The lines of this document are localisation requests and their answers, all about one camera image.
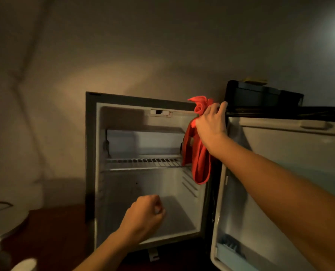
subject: fridge hinge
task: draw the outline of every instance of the fridge hinge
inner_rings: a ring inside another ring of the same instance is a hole
[[[151,262],[160,259],[160,257],[159,257],[159,253],[158,253],[156,247],[149,248],[147,251],[149,252],[149,258],[150,258],[150,261],[151,261]]]

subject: fridge door shelf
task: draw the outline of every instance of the fridge door shelf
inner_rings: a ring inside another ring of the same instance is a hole
[[[191,164],[182,165],[182,161],[182,158],[106,159],[103,172],[179,167],[188,167],[190,169]]]

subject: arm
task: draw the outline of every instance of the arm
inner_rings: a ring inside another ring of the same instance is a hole
[[[74,271],[116,270],[128,252],[156,232],[165,214],[158,195],[139,197],[126,211],[119,229]]]
[[[202,142],[317,270],[335,270],[335,196],[228,138],[226,106],[196,120]]]

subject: person's left hand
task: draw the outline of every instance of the person's left hand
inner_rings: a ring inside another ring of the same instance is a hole
[[[166,210],[158,195],[138,197],[126,211],[116,233],[129,246],[136,246],[156,232],[165,215]]]

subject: wooden table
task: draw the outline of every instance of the wooden table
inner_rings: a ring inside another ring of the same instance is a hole
[[[12,264],[36,258],[39,271],[71,271],[85,258],[87,229],[84,206],[30,211],[26,223],[3,240]],[[149,261],[147,250],[130,253],[118,270],[217,270],[204,252],[201,239],[158,247],[160,260]]]

